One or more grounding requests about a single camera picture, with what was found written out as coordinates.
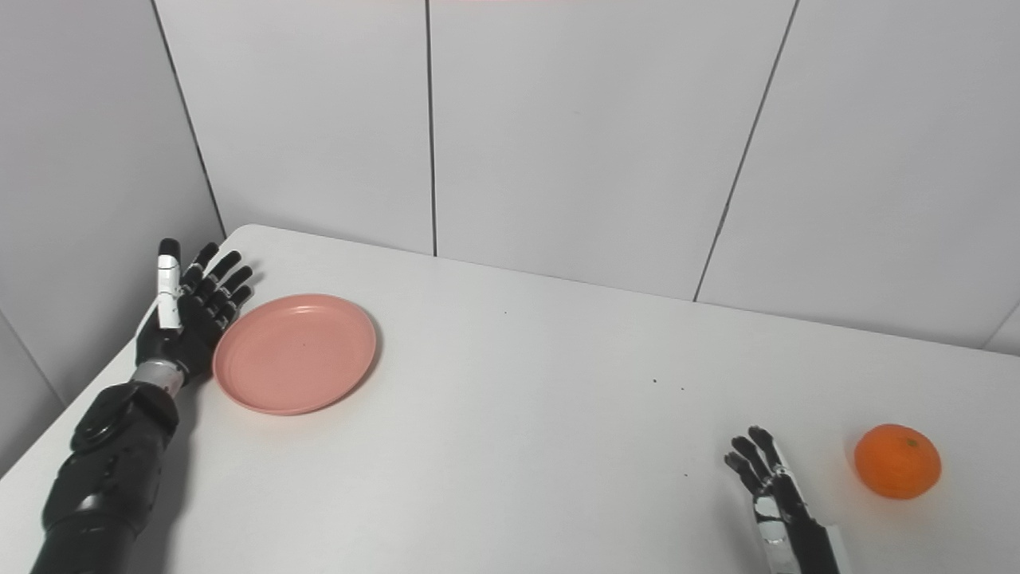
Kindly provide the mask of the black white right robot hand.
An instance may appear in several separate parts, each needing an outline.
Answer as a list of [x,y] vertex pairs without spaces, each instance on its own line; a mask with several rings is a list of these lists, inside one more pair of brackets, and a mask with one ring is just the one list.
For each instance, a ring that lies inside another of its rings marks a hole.
[[775,436],[751,426],[730,446],[724,462],[751,495],[769,572],[851,573],[842,532],[810,512]]

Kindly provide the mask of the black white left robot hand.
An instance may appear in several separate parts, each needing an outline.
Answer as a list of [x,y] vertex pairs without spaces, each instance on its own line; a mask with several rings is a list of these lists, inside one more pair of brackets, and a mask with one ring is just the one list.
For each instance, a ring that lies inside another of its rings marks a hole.
[[135,338],[137,371],[159,368],[183,386],[209,375],[218,343],[253,293],[253,270],[241,258],[211,242],[183,265],[178,240],[160,242],[155,308]]

